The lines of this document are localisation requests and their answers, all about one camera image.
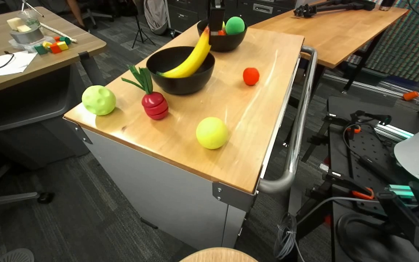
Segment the yellow toy banana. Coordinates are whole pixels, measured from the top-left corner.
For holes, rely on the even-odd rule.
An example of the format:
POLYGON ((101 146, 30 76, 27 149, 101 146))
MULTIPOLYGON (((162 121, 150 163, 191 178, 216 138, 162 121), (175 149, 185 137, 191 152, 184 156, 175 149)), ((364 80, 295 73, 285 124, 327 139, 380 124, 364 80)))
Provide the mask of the yellow toy banana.
POLYGON ((157 74, 167 78, 186 78, 191 76, 203 64, 205 58, 210 52, 210 36, 211 34, 209 28, 205 28, 193 51, 184 62, 171 70, 158 72, 157 74))

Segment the large black bowl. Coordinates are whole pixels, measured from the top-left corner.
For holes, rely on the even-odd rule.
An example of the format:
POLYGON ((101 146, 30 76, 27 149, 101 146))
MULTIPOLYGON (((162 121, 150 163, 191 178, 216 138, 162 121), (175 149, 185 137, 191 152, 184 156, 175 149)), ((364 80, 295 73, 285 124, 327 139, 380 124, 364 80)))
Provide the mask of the large black bowl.
POLYGON ((158 75, 177 67, 191 54, 193 47, 176 46, 157 51, 150 55, 146 62, 153 81, 166 93, 173 95, 193 94, 204 88, 211 78, 215 66, 215 58, 208 53, 202 65, 191 76, 186 78, 167 78, 158 75))

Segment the dark drawer cabinet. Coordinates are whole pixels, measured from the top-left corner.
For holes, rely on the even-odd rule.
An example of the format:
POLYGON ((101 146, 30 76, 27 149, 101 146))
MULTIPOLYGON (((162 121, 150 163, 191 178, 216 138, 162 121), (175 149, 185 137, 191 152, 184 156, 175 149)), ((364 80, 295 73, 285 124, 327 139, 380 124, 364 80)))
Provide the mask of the dark drawer cabinet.
MULTIPOLYGON (((225 19, 241 17, 246 25, 293 10, 298 0, 224 0, 225 19)), ((207 19, 206 0, 165 0, 168 7, 168 23, 172 30, 184 32, 200 20, 207 19)))

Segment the grey mesh bag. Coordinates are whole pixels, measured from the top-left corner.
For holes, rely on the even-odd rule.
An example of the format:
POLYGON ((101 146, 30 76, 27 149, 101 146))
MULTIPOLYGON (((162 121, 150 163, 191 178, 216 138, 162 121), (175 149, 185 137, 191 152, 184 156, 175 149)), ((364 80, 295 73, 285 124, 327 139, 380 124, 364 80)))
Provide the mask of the grey mesh bag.
POLYGON ((144 0, 144 16, 152 33, 164 35, 168 30, 168 9, 165 0, 144 0))

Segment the red orange toy tomato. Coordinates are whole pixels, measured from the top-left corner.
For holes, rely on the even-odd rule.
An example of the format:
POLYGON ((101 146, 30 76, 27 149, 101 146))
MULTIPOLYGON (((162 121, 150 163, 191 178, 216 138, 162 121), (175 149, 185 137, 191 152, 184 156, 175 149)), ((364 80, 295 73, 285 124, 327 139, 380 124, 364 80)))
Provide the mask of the red orange toy tomato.
POLYGON ((246 85, 255 85, 259 81, 259 78, 260 74, 256 68, 249 67, 243 71, 243 81, 246 85))

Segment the red toy radish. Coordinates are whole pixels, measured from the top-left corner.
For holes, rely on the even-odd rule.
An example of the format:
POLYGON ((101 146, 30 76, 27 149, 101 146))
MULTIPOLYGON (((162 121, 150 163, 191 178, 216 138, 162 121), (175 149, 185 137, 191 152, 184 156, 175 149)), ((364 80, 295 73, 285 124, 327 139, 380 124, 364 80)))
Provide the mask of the red toy radish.
POLYGON ((135 77, 135 81, 126 78, 121 79, 145 92, 141 104, 146 115, 153 120, 165 118, 169 113, 169 106, 166 98, 161 93, 154 91, 150 70, 148 68, 137 68, 135 65, 129 66, 129 70, 135 77))

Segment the yellow foam ball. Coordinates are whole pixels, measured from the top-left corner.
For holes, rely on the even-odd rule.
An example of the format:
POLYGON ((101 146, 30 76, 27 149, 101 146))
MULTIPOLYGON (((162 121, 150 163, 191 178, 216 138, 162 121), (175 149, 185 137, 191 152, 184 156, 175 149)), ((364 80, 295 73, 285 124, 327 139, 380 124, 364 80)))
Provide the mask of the yellow foam ball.
POLYGON ((207 117, 196 128, 198 143, 207 149, 218 149, 228 140, 228 128, 219 118, 207 117))

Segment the light green dimpled ball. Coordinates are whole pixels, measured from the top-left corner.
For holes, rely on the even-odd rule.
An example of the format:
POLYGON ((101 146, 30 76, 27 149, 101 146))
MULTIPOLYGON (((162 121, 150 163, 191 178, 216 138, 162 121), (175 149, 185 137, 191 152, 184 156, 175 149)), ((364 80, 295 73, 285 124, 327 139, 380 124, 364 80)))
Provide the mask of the light green dimpled ball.
POLYGON ((113 92, 102 85, 88 87, 83 92, 81 100, 87 111, 99 116, 110 114, 116 105, 113 92))

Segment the clear plastic cup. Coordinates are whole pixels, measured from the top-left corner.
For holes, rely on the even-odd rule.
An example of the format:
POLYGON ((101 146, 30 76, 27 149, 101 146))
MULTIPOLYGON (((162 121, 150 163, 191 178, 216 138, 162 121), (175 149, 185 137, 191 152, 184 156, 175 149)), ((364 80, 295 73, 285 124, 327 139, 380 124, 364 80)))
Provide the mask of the clear plastic cup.
POLYGON ((25 25, 32 29, 41 27, 39 16, 37 12, 31 9, 25 9, 18 13, 18 17, 24 21, 25 25))

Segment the grey tape roll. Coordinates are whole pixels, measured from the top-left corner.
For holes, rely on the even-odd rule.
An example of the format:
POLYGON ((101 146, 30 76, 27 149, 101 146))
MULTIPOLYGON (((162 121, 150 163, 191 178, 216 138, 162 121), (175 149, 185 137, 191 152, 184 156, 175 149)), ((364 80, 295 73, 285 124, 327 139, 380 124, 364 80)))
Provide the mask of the grey tape roll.
POLYGON ((45 37, 40 27, 29 28, 29 30, 25 32, 11 31, 10 35, 19 44, 35 43, 45 37))

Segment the pale yellow foam blocks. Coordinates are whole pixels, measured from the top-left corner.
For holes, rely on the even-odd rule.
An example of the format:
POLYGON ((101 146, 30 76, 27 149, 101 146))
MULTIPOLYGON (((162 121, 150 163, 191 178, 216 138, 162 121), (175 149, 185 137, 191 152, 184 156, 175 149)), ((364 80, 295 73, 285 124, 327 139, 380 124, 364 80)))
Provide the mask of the pale yellow foam blocks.
POLYGON ((28 32, 31 30, 30 26, 28 26, 21 18, 15 17, 12 19, 7 20, 8 25, 13 31, 16 32, 28 32))

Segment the round wooden stool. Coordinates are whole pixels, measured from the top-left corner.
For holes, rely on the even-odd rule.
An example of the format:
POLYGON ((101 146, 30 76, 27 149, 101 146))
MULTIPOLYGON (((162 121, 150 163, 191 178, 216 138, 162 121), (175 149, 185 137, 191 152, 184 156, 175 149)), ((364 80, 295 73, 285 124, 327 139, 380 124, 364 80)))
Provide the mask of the round wooden stool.
POLYGON ((259 262, 250 255, 236 249, 213 247, 197 251, 179 262, 259 262))

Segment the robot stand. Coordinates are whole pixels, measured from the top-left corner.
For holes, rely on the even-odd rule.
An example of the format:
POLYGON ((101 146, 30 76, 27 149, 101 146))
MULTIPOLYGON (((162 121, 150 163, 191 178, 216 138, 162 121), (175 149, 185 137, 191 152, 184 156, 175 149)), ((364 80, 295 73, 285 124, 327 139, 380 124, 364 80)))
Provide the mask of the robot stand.
POLYGON ((419 179, 394 147, 419 132, 419 111, 330 97, 327 115, 303 159, 327 143, 329 169, 296 214, 302 238, 330 216, 334 261, 419 262, 419 179), (358 124, 360 133, 348 132, 358 124), (374 200, 352 190, 374 191, 374 200))

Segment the grey round fan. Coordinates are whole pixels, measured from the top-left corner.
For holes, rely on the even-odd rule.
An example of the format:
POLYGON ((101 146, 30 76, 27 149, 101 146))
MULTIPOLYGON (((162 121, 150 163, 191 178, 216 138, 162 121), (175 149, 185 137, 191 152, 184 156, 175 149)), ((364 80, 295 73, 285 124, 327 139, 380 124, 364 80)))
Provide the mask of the grey round fan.
POLYGON ((35 259, 32 251, 19 248, 2 255, 0 262, 35 262, 35 259))

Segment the aluminium rail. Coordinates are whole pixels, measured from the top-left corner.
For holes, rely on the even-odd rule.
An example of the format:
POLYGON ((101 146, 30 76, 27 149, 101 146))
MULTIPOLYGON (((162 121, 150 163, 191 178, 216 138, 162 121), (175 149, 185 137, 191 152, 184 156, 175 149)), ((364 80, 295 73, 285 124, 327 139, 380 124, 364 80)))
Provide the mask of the aluminium rail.
MULTIPOLYGON (((325 80, 328 81, 333 81, 333 82, 337 82, 339 84, 344 84, 347 85, 349 80, 345 79, 345 78, 341 78, 339 76, 334 76, 331 74, 324 74, 323 78, 325 80)), ((386 81, 380 81, 378 84, 376 85, 371 85, 371 84, 366 84, 366 83, 361 83, 361 82, 357 82, 354 81, 353 83, 351 83, 349 88, 344 88, 343 93, 347 93, 349 91, 351 91, 353 88, 359 88, 361 90, 364 91, 371 91, 377 94, 381 94, 384 96, 390 96, 390 97, 394 97, 397 99, 404 99, 404 95, 405 94, 409 94, 413 91, 411 91, 408 88, 404 88, 395 84, 391 84, 388 83, 386 81)), ((412 98, 409 100, 412 103, 417 103, 419 104, 419 93, 416 97, 412 98)))

